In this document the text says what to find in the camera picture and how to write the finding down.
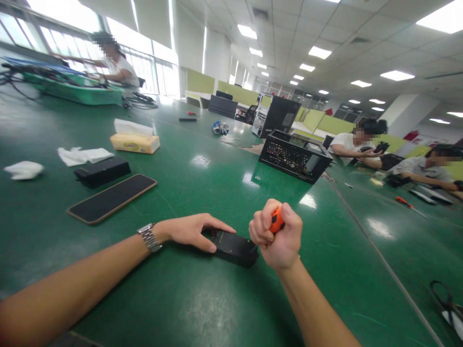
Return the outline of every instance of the air vent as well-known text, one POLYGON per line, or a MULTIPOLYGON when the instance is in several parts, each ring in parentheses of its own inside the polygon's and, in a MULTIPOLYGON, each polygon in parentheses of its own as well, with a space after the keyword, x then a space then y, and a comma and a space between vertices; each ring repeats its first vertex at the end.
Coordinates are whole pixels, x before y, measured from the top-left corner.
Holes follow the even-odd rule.
POLYGON ((369 40, 369 39, 364 39, 364 38, 357 37, 357 38, 355 38, 355 39, 353 39, 351 41, 351 44, 354 44, 354 43, 370 43, 370 42, 371 42, 371 40, 369 40))
POLYGON ((261 9, 258 9, 257 7, 253 7, 252 13, 254 14, 254 17, 256 19, 260 19, 266 22, 269 21, 269 12, 266 10, 261 10, 261 9))

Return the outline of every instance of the gray shirt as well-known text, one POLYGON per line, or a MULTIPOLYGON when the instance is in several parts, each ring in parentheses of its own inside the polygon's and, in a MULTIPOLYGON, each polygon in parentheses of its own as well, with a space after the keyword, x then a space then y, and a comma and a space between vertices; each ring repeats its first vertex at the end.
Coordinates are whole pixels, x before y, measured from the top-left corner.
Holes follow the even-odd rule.
POLYGON ((414 157, 408 158, 401 161, 399 164, 394 166, 388 172, 392 174, 403 174, 406 172, 412 174, 418 174, 429 178, 434 178, 439 181, 453 182, 449 172, 442 166, 431 166, 425 169, 426 158, 425 157, 414 157))

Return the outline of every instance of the smartphone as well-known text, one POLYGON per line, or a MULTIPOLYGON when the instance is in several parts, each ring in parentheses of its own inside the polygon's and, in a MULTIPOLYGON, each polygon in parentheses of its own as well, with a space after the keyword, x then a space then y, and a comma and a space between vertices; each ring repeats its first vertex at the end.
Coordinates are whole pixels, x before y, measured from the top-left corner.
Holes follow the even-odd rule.
POLYGON ((152 178, 136 174, 69 207, 66 212, 86 224, 95 225, 157 184, 152 178))

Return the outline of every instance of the woman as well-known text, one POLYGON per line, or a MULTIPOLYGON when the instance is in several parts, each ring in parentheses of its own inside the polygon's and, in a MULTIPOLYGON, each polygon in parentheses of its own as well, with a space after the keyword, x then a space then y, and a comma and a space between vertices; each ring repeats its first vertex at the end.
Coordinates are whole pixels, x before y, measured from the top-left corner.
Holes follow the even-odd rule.
POLYGON ((119 82, 124 85, 139 88, 140 82, 135 73, 134 68, 125 59, 125 54, 122 53, 119 44, 112 36, 105 32, 98 32, 92 35, 93 42, 96 43, 103 51, 105 60, 82 59, 78 57, 65 56, 57 54, 63 59, 74 60, 84 64, 85 61, 93 62, 97 67, 109 69, 109 75, 104 75, 107 80, 119 82))

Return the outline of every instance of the wrist watch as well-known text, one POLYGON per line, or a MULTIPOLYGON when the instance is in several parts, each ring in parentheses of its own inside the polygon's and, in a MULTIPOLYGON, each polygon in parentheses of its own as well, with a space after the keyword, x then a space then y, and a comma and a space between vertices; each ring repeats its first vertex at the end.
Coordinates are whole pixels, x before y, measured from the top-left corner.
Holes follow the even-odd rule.
POLYGON ((154 236, 151 230, 154 224, 155 223, 149 223, 148 225, 145 225, 144 227, 141 227, 137 230, 137 233, 140 234, 141 237, 143 237, 143 241, 145 242, 146 246, 151 251, 151 253, 157 252, 162 248, 162 245, 158 243, 156 237, 154 236))

